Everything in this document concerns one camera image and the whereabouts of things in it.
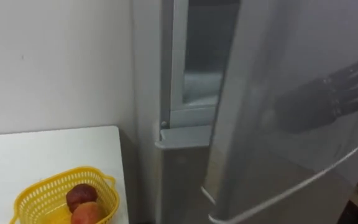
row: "white wall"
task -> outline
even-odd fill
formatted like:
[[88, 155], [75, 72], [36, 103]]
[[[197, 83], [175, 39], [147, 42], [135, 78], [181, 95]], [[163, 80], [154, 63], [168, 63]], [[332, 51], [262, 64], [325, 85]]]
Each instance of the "white wall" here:
[[128, 0], [0, 0], [0, 133], [117, 124], [135, 139]]

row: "plastic basket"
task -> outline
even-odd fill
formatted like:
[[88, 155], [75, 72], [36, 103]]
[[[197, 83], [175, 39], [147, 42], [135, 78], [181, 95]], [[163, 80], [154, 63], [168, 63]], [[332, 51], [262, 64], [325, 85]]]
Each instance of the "plastic basket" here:
[[25, 189], [14, 202], [14, 217], [10, 224], [70, 224], [66, 193], [77, 184], [89, 184], [96, 189], [97, 203], [105, 214], [98, 224], [107, 224], [119, 206], [115, 182], [113, 177], [94, 167], [77, 167], [62, 172]]

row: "white table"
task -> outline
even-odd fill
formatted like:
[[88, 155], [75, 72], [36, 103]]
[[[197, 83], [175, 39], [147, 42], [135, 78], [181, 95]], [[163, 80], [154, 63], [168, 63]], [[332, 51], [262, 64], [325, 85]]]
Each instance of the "white table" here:
[[116, 178], [121, 198], [113, 223], [128, 224], [118, 128], [80, 128], [0, 135], [0, 224], [26, 187], [78, 166], [93, 166]]

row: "refrigerator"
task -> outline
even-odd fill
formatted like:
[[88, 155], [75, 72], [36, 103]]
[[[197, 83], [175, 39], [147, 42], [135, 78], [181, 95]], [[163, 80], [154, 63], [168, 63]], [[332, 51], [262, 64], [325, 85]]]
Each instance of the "refrigerator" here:
[[145, 219], [337, 222], [358, 182], [358, 2], [134, 1], [134, 36]]

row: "yellow basket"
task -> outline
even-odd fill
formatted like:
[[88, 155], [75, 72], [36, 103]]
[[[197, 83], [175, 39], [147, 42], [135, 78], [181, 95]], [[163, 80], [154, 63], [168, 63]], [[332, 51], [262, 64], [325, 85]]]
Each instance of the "yellow basket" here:
[[62, 172], [25, 189], [15, 200], [14, 217], [10, 224], [70, 224], [66, 193], [77, 184], [89, 184], [96, 189], [97, 203], [105, 214], [98, 224], [107, 224], [119, 206], [115, 182], [113, 177], [94, 167], [77, 167]]

